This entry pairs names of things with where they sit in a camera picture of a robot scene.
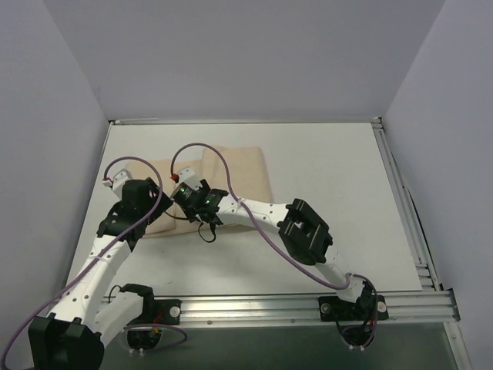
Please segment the beige cloth wrap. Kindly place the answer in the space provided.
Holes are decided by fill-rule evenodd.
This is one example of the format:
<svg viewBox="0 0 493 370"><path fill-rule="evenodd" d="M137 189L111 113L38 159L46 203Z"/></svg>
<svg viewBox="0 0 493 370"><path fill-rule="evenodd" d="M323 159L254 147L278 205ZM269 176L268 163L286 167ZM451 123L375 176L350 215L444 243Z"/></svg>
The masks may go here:
<svg viewBox="0 0 493 370"><path fill-rule="evenodd" d="M235 194L261 202L273 201L270 179L263 151L258 146L226 148L216 146L225 158L231 176ZM200 179L207 180L212 188L226 190L226 172L220 158L213 151L204 149L198 160L177 161L174 170L177 172L190 167ZM185 220L175 220L174 217L184 217L181 209L174 205L169 208L169 215L162 215L146 228L145 238L170 237L178 234L193 232L197 223Z"/></svg>

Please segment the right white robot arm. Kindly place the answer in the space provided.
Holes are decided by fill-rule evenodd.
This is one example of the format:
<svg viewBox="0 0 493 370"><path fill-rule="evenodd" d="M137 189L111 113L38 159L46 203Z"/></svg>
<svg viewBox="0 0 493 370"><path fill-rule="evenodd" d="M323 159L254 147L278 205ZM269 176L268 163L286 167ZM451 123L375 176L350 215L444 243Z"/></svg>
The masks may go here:
<svg viewBox="0 0 493 370"><path fill-rule="evenodd" d="M263 203L236 199L225 190L180 183L172 200L193 221L217 226L241 225L257 229L260 235L276 234L283 242L281 251L289 262L313 266L324 277L323 283L337 292L329 313L335 321L371 321L377 313L374 289L359 274L352 272L334 246L328 224L304 200L289 204Z"/></svg>

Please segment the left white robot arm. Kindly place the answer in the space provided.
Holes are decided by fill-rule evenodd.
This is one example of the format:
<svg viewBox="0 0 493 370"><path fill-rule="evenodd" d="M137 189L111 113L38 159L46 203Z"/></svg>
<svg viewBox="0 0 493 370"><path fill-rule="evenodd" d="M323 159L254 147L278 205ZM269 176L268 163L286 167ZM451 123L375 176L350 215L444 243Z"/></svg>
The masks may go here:
<svg viewBox="0 0 493 370"><path fill-rule="evenodd" d="M112 185L119 201L100 223L82 270L50 312L29 325L36 369L98 369L105 347L125 326L151 324L157 316L152 288L140 284L125 284L108 306L100 305L147 226L172 201L150 178Z"/></svg>

